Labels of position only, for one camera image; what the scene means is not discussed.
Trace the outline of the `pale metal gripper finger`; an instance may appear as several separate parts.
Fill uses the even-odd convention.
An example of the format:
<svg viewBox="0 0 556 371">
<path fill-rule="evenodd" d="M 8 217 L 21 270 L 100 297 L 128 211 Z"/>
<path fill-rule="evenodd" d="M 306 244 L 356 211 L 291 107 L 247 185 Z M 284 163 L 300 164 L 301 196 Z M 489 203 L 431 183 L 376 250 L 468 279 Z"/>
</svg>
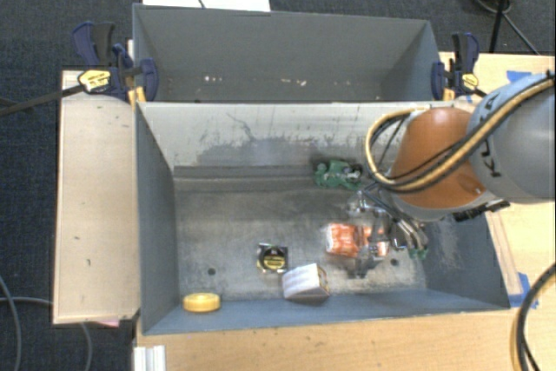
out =
<svg viewBox="0 0 556 371">
<path fill-rule="evenodd" d="M 370 242 L 361 248 L 355 257 L 355 275 L 366 276 L 367 273 L 379 266 L 389 253 L 389 242 Z"/>
<path fill-rule="evenodd" d="M 384 235 L 386 216 L 386 211 L 363 192 L 357 192 L 347 200 L 348 221 L 355 225 L 370 227 L 371 238 Z"/>
</svg>

